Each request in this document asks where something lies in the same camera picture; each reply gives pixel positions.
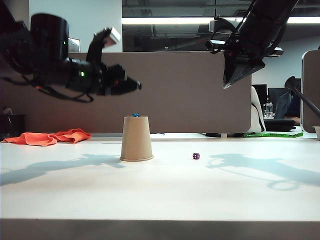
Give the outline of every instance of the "purple die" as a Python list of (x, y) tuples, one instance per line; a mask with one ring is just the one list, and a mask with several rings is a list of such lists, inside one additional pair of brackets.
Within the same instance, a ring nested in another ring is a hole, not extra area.
[(199, 153), (194, 153), (193, 154), (193, 159), (199, 159), (200, 158), (200, 154)]

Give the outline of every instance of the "paper cup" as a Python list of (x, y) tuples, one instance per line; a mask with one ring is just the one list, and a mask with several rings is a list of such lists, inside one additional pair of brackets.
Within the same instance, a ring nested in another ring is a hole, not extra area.
[(124, 117), (120, 159), (137, 162), (153, 157), (148, 117)]
[(317, 136), (318, 140), (320, 140), (320, 125), (319, 126), (313, 126), (313, 128), (315, 129), (316, 136)]

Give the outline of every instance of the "orange towel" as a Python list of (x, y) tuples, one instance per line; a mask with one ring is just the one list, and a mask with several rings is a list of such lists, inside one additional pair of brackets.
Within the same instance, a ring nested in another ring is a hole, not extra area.
[(89, 139), (90, 133), (86, 133), (80, 128), (70, 129), (69, 131), (59, 131), (57, 133), (35, 133), (24, 132), (18, 137), (10, 137), (3, 139), (3, 142), (13, 144), (27, 144), (34, 146), (49, 146), (57, 142), (77, 143), (82, 140)]

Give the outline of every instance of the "brown paper cup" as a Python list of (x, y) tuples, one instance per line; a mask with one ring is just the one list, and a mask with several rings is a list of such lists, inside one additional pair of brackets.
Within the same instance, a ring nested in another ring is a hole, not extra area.
[(318, 140), (320, 140), (320, 125), (313, 126), (313, 128), (315, 129), (316, 137), (318, 138)]
[(148, 117), (125, 116), (120, 159), (136, 162), (153, 157)]

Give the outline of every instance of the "cubicle partition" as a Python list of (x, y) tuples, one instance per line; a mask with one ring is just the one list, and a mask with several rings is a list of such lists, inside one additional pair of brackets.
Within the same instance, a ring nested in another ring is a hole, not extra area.
[[(70, 57), (85, 60), (86, 53)], [(142, 89), (94, 96), (94, 102), (86, 104), (1, 81), (0, 104), (24, 114), (29, 132), (82, 128), (90, 133), (122, 133), (124, 117), (132, 113), (148, 116), (153, 133), (243, 133), (250, 128), (251, 76), (223, 89), (222, 54), (106, 52), (102, 60), (123, 65)]]
[[(320, 50), (307, 51), (302, 57), (301, 92), (320, 109)], [(301, 127), (315, 133), (313, 126), (320, 125), (320, 118), (301, 101)]]

